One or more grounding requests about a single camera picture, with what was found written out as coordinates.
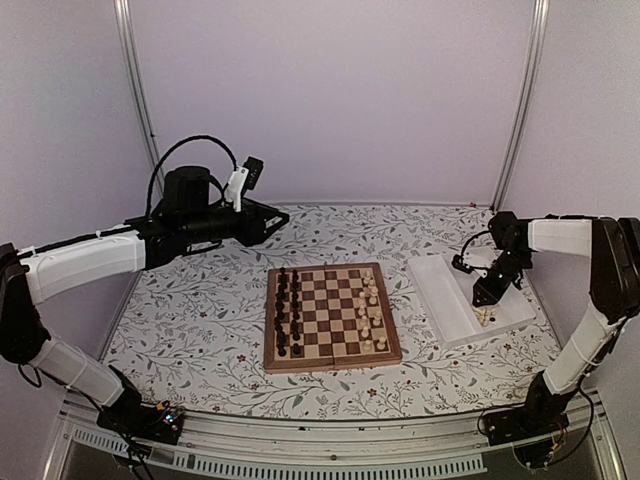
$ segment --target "table surface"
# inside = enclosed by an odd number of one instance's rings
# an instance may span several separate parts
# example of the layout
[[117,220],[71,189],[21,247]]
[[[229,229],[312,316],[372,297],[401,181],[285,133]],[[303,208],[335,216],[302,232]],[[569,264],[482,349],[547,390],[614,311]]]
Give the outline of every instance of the table surface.
[[[105,362],[148,401],[271,418],[348,420],[457,413],[522,400],[532,376],[559,353],[536,311],[527,327],[440,348],[406,273],[407,259],[460,249],[487,209],[427,206],[287,206],[290,223],[265,244],[218,250],[145,272]],[[267,374],[263,339],[267,270],[379,262],[401,365],[328,373]]]

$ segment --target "black cable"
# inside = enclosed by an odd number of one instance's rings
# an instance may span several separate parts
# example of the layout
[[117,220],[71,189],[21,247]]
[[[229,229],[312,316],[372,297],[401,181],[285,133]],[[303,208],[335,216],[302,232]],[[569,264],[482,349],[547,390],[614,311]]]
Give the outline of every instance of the black cable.
[[27,376],[27,374],[26,374],[26,373],[24,373],[24,370],[22,369],[22,365],[18,365],[18,371],[20,372],[20,375],[22,376],[22,378],[24,378],[24,379],[25,379],[25,381],[26,381],[29,385],[31,385],[31,386],[32,386],[32,387],[34,387],[34,388],[40,388],[40,387],[42,387],[42,378],[40,378],[40,372],[38,372],[38,369],[37,369],[37,368],[33,368],[33,367],[31,367],[31,368],[33,369],[33,371],[34,371],[34,372],[35,372],[35,374],[36,374],[36,380],[35,380],[35,381],[31,380],[31,379]]
[[487,436],[487,432],[483,432],[482,430],[480,430],[480,421],[482,420],[482,418],[484,417],[484,414],[487,413],[490,410],[500,410],[500,409],[504,409],[504,410],[514,410],[518,407],[523,406],[524,403],[510,403],[507,405],[493,405],[491,407],[487,407],[484,408],[482,410],[482,412],[480,412],[480,415],[478,416],[478,419],[476,420],[476,429],[478,430],[478,433],[480,435],[484,435],[485,437]]
[[149,218],[151,216],[151,197],[153,196],[153,184],[156,180],[156,177],[158,176],[158,173],[160,172],[160,168],[162,168],[162,165],[167,160],[167,158],[169,158],[169,156],[179,147],[181,147],[185,143],[194,142],[196,140],[209,140],[210,142],[215,143],[220,148],[222,148],[229,156],[229,158],[231,159],[231,163],[233,164],[233,169],[236,170],[238,168],[238,163],[236,162],[236,157],[233,156],[233,152],[231,152],[231,150],[229,150],[229,147],[227,147],[221,140],[218,140],[215,137],[212,137],[210,135],[194,135],[180,140],[169,150],[167,150],[167,152],[162,156],[158,164],[153,169],[153,173],[151,174],[151,178],[149,179],[149,187],[147,188],[147,208],[145,209],[145,218]]
[[[111,424],[111,427],[112,427],[113,431],[116,432],[120,436],[120,438],[122,438],[124,443],[127,444],[127,447],[129,447],[129,458],[131,459],[131,452],[133,452],[136,455],[136,457],[138,457],[138,461],[140,462],[140,465],[142,465],[142,468],[144,469],[145,473],[147,474],[148,479],[149,480],[154,480],[154,477],[151,474],[151,471],[149,470],[149,467],[147,466],[147,462],[144,461],[144,458],[142,458],[142,454],[138,450],[138,446],[137,446],[136,442],[134,440],[132,440],[131,437],[128,437],[128,436],[126,436],[126,435],[124,435],[124,434],[122,434],[121,432],[118,431],[117,427],[113,424],[113,422],[111,421],[109,416],[104,413],[104,410],[102,409],[102,407],[100,405],[98,405],[93,398],[91,398],[86,393],[81,392],[80,390],[76,390],[76,391],[80,395],[82,395],[84,398],[89,400],[91,405],[93,405],[93,408],[95,408],[98,411],[98,413],[101,413],[102,416],[107,419],[107,421]],[[133,472],[133,474],[136,476],[136,478],[138,480],[143,480],[142,477],[140,476],[140,474],[135,471],[135,468],[132,468],[131,471]]]
[[585,398],[585,400],[587,402],[589,402],[589,406],[591,407],[591,412],[589,414],[589,423],[587,424],[587,429],[584,431],[584,434],[582,435],[582,437],[580,437],[580,440],[578,440],[578,443],[576,443],[575,446],[571,450],[569,450],[569,453],[567,453],[564,457],[559,458],[559,459],[557,459],[555,461],[552,460],[547,465],[548,467],[551,467],[552,465],[557,465],[560,462],[564,462],[567,458],[569,458],[571,455],[576,453],[576,451],[582,446],[584,441],[587,439],[587,437],[591,433],[591,426],[593,425],[593,418],[595,416],[596,406],[593,403],[593,400],[591,400],[591,397],[589,397],[589,395],[584,393],[584,390],[582,390],[582,381],[584,380],[584,378],[585,377],[582,377],[580,379],[580,382],[578,383],[578,392],[580,392],[580,395],[582,395]]
[[68,240],[62,240],[56,243],[50,243],[45,245],[44,247],[39,247],[34,250],[26,251],[20,255],[18,255],[18,260],[24,260],[25,258],[30,258],[34,254],[48,252],[50,250],[54,250],[56,248],[68,247],[69,245],[74,245],[80,242],[86,242],[87,240],[95,240],[96,238],[110,237],[112,235],[119,235],[121,233],[130,232],[133,230],[133,227],[127,226],[122,228],[114,228],[112,230],[107,230],[105,232],[100,232],[100,235],[96,233],[87,233],[86,235],[80,235],[78,237],[70,238]]
[[467,239],[467,241],[464,243],[464,246],[462,247],[462,250],[460,250],[460,258],[462,258],[463,262],[464,262],[464,252],[467,251],[467,248],[469,247],[469,245],[471,245],[471,242],[473,242],[476,238],[481,237],[482,235],[486,235],[487,233],[491,233],[491,232],[489,230],[483,230],[482,232],[478,232],[474,235],[471,235]]

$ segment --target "white robotic arm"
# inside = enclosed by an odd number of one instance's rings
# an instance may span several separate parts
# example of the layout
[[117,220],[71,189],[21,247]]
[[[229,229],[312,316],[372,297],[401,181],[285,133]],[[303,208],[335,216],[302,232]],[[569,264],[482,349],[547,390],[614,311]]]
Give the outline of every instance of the white robotic arm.
[[[522,270],[533,266],[534,252],[591,259],[590,300],[567,345],[536,375],[524,407],[484,417],[490,442],[498,444],[566,426],[564,411],[582,379],[611,352],[623,326],[640,312],[640,222],[606,217],[523,220],[499,212],[487,233],[502,253],[474,285],[476,307],[495,304],[512,283],[518,286]],[[474,268],[461,255],[452,263],[467,273]]]
[[[209,184],[214,183],[209,170],[180,167],[166,175],[164,197],[148,215],[38,249],[17,251],[12,244],[1,245],[0,355],[20,366],[29,364],[90,397],[101,410],[100,426],[176,443],[181,421],[175,415],[158,422],[158,410],[142,405],[140,393],[121,372],[50,334],[36,305],[100,278],[150,270],[178,256],[210,250],[227,238],[244,246],[264,242],[289,216],[243,197],[261,170],[262,162],[250,158],[241,179],[231,181],[239,178],[232,175],[227,185],[231,201],[209,204]],[[192,250],[204,243],[211,246]]]

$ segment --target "black chess piece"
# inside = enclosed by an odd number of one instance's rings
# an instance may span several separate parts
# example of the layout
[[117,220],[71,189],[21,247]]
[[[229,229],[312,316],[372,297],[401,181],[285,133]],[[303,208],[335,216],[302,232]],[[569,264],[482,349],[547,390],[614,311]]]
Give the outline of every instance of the black chess piece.
[[278,347],[278,355],[284,357],[287,354],[287,351],[284,349],[284,342],[287,340],[286,335],[282,330],[278,330],[278,335],[276,337],[276,347]]

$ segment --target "wooden chessboard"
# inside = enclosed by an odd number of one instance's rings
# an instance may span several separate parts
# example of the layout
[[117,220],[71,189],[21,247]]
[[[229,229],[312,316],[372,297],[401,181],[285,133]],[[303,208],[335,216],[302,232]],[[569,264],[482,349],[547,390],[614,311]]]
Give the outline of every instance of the wooden chessboard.
[[[295,268],[299,276],[298,331],[300,340],[290,335],[291,323],[291,274],[286,270],[284,319],[281,320],[286,334],[286,355],[278,354],[275,315],[279,270],[270,270],[267,283],[267,320],[264,343],[264,365],[267,373],[298,373],[344,370],[350,368],[395,365],[402,361],[402,350],[391,315],[389,297],[384,285],[382,270],[378,263],[323,265]],[[370,304],[371,292],[364,285],[365,278],[372,278],[378,291],[377,302]],[[365,315],[358,314],[360,292],[365,292]],[[381,322],[374,325],[376,312]],[[363,338],[362,329],[369,328],[368,338]],[[378,340],[385,337],[386,345],[379,347]],[[370,340],[368,350],[366,340]],[[300,354],[294,354],[292,345],[297,343]]]

